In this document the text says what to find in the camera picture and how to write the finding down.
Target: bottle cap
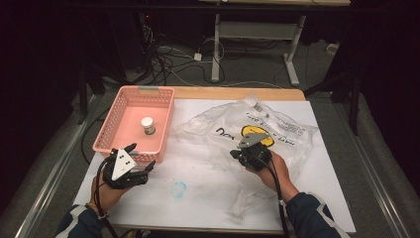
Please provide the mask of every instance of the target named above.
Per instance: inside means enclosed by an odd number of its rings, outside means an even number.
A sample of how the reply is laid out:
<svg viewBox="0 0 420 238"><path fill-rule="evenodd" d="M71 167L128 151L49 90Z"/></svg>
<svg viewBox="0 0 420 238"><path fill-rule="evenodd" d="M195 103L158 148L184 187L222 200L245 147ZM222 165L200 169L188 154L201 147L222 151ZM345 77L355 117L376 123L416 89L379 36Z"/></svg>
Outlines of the bottle cap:
<svg viewBox="0 0 420 238"><path fill-rule="evenodd" d="M154 119L152 117L145 117L142 119L142 126L145 128L152 127L154 125Z"/></svg>

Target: plastic bag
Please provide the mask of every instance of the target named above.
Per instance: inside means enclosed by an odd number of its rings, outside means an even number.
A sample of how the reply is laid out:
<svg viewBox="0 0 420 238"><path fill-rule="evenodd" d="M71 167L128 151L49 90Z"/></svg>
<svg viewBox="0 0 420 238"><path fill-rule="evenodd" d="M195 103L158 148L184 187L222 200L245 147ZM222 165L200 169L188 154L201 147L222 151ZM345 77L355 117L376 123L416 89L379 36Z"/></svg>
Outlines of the plastic bag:
<svg viewBox="0 0 420 238"><path fill-rule="evenodd" d="M281 155L295 181L312 149L312 137L318 128L300 124L275 112L252 94L246 98L213 107L176 129L178 137L206 143L211 148L213 166L228 168L241 188L230 213L241 217L256 199L268 199L275 192L263 185L260 178L246 171L230 155L248 132L268 132L269 149Z"/></svg>

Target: basket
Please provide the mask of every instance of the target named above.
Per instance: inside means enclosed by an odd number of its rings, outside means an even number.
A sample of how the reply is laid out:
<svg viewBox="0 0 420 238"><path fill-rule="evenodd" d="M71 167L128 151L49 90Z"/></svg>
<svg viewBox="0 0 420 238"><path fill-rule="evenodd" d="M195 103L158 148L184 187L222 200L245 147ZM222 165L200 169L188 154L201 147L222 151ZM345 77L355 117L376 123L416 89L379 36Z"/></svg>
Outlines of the basket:
<svg viewBox="0 0 420 238"><path fill-rule="evenodd" d="M93 144L108 157L112 149L137 143L130 153L137 164L163 161L173 114L174 89L166 86L122 86ZM156 131L147 135L142 119L152 117Z"/></svg>

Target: sleeve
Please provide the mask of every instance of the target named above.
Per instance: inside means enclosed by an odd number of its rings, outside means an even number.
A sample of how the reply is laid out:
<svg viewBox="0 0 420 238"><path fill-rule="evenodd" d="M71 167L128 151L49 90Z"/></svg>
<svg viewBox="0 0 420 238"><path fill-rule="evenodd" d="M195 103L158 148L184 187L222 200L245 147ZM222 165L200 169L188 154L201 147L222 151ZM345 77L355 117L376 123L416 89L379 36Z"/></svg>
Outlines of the sleeve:
<svg viewBox="0 0 420 238"><path fill-rule="evenodd" d="M314 194L300 192L286 205L297 237L350 237L335 222L325 202Z"/></svg>
<svg viewBox="0 0 420 238"><path fill-rule="evenodd" d="M102 237L103 223L90 207L73 205L62 218L55 238L65 237Z"/></svg>

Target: blue stain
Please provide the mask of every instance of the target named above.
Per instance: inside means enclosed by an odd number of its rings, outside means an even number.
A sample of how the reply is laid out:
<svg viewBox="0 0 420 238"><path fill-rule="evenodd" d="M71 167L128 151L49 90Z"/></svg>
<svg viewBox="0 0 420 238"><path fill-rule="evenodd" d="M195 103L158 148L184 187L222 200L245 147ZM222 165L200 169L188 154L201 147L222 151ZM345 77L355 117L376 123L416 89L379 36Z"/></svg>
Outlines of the blue stain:
<svg viewBox="0 0 420 238"><path fill-rule="evenodd" d="M170 189L170 194L176 198L181 198L185 193L186 185L182 181L177 181Z"/></svg>

